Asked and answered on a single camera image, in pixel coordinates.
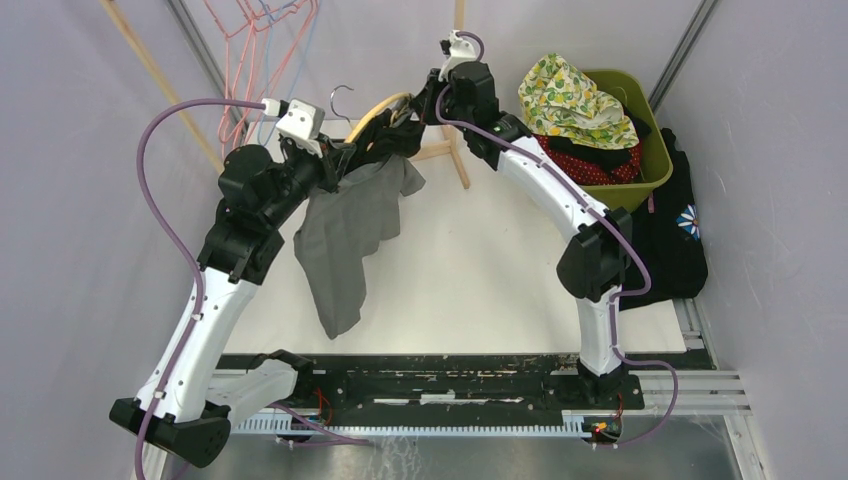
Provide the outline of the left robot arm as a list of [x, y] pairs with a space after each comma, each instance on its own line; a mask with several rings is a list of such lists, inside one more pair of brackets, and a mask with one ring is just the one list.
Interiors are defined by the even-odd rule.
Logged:
[[316, 187], [335, 176], [324, 147], [281, 143], [273, 160], [258, 144], [230, 152], [218, 179], [223, 194], [199, 256], [184, 312], [154, 371], [130, 398], [115, 401], [109, 418], [186, 463], [204, 468], [232, 430], [281, 400], [307, 404], [315, 391], [305, 358], [278, 350], [259, 354], [246, 373], [220, 386], [213, 374], [241, 314], [267, 276], [284, 240], [282, 224]]

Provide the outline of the black skirt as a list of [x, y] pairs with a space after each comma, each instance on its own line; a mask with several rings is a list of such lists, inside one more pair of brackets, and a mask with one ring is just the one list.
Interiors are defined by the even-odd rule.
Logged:
[[625, 117], [632, 124], [637, 140], [627, 140], [626, 138], [619, 140], [621, 134], [595, 130], [582, 133], [581, 139], [577, 139], [576, 134], [573, 137], [551, 137], [548, 140], [549, 148], [556, 153], [577, 158], [594, 164], [604, 171], [611, 172], [629, 162], [631, 160], [630, 150], [640, 146], [641, 141], [646, 140], [653, 132], [653, 128], [648, 122], [635, 116], [627, 107], [624, 107], [623, 111]]

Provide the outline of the yellow lemon print garment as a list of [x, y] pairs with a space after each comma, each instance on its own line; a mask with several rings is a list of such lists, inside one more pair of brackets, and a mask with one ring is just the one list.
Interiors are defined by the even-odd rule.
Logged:
[[536, 135], [581, 139], [582, 133], [599, 130], [637, 140], [623, 104], [559, 54], [533, 65], [519, 84], [518, 98], [523, 121]]

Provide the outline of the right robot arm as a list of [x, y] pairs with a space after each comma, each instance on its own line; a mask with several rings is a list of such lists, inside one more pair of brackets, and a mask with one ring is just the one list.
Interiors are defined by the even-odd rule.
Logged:
[[627, 376], [616, 316], [634, 254], [630, 214], [586, 193], [519, 118], [501, 110], [487, 64], [431, 69], [413, 104], [424, 123], [458, 128], [472, 154], [521, 187], [559, 230], [567, 245], [556, 274], [576, 300], [580, 326], [578, 396], [591, 408], [606, 406]]

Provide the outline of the yellow hanger with metal hook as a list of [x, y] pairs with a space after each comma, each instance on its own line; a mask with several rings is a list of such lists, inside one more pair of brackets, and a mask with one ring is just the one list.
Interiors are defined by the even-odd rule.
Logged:
[[331, 145], [340, 146], [342, 143], [353, 143], [378, 114], [382, 113], [389, 107], [400, 105], [403, 101], [409, 101], [412, 97], [413, 95], [410, 92], [399, 92], [388, 96], [374, 105], [365, 115], [363, 115], [343, 141], [332, 141]]

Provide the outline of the red polka dot skirt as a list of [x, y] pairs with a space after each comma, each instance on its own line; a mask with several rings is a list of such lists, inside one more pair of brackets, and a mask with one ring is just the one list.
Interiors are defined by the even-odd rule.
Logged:
[[549, 148], [548, 140], [555, 136], [535, 135], [534, 138], [548, 157], [572, 180], [584, 186], [620, 185], [632, 183], [641, 171], [642, 145], [632, 148], [631, 160], [611, 172], [588, 162], [556, 153]]

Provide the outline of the grey pleated skirt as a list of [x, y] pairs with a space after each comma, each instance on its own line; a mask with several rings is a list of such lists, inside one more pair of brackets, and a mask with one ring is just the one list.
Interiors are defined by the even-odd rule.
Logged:
[[420, 151], [426, 125], [407, 119], [394, 126], [391, 117], [386, 109], [360, 131], [337, 190], [310, 194], [293, 237], [295, 258], [329, 339], [360, 321], [367, 296], [363, 259], [400, 234], [399, 200], [426, 183], [410, 162]]

